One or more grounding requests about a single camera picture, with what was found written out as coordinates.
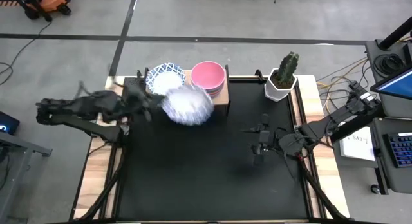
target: white hexagonal pot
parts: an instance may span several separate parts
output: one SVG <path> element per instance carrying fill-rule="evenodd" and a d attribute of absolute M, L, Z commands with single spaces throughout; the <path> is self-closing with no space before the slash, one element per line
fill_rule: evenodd
<path fill-rule="evenodd" d="M 293 88 L 295 87 L 296 81 L 297 81 L 297 77 L 294 75 L 295 80 L 290 89 L 278 89 L 276 88 L 275 84 L 272 81 L 270 81 L 270 77 L 277 71 L 278 71 L 277 68 L 272 69 L 272 72 L 270 72 L 269 78 L 265 84 L 266 98 L 269 98 L 270 100 L 273 100 L 275 102 L 279 102 L 280 100 L 285 98 L 290 93 L 290 91 L 293 90 Z"/>

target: concrete floor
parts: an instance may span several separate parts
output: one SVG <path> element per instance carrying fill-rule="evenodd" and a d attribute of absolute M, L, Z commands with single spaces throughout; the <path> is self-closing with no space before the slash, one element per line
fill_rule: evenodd
<path fill-rule="evenodd" d="M 72 0 L 73 14 L 53 14 L 53 24 L 43 34 L 120 36 L 130 4 L 131 0 Z M 124 32 L 131 37 L 364 41 L 385 37 L 412 14 L 412 0 L 277 0 L 275 5 L 273 0 L 137 0 L 132 5 L 131 24 Z M 0 33 L 37 34 L 46 25 L 42 19 L 28 20 L 18 7 L 0 7 L 0 21 L 7 24 L 0 26 Z M 0 38 L 0 62 L 11 62 L 28 41 Z M 44 97 L 71 98 L 79 80 L 89 90 L 102 89 L 117 44 L 36 40 L 16 61 L 12 78 L 0 86 L 0 110 L 22 121 L 17 136 L 54 149 L 50 158 L 33 158 L 13 216 L 28 218 L 29 223 L 68 220 L 90 138 L 68 127 L 37 124 L 34 104 Z M 301 56 L 296 73 L 317 79 L 365 56 L 363 46 L 353 45 L 126 41 L 117 75 L 135 75 L 136 70 L 168 61 L 189 69 L 206 60 L 228 64 L 232 75 L 250 75 L 256 69 L 268 74 L 290 51 Z M 359 70 L 348 78 L 359 80 Z M 332 76 L 321 82 L 329 84 Z M 374 83 L 370 71 L 366 78 Z M 345 87 L 342 83 L 334 88 Z M 337 100 L 337 105 L 344 102 Z M 412 195 L 371 194 L 369 186 L 376 180 L 371 169 L 339 170 L 351 217 L 410 223 Z"/>

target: metal pole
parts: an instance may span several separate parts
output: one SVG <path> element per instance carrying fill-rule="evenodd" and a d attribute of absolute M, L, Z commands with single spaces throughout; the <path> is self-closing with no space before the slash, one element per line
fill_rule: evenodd
<path fill-rule="evenodd" d="M 381 50 L 387 50 L 395 44 L 399 39 L 405 36 L 412 30 L 412 17 L 405 21 L 402 25 L 399 26 L 393 33 L 386 37 L 381 43 L 378 44 L 378 47 Z"/>

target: keyboard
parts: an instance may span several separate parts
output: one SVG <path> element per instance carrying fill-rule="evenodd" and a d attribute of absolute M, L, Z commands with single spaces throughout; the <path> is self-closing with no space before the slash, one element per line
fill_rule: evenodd
<path fill-rule="evenodd" d="M 395 167 L 412 167 L 412 133 L 385 136 Z"/>

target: blue and white plate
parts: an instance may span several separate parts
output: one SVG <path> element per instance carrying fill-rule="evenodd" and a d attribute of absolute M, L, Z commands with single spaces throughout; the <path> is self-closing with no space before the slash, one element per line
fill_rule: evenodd
<path fill-rule="evenodd" d="M 151 93 L 166 95 L 170 89 L 184 85 L 186 74 L 174 63 L 164 63 L 147 73 L 146 85 Z"/>
<path fill-rule="evenodd" d="M 211 97 L 203 88 L 184 85 L 167 92 L 162 108 L 172 121 L 195 126 L 209 119 L 214 106 Z"/>

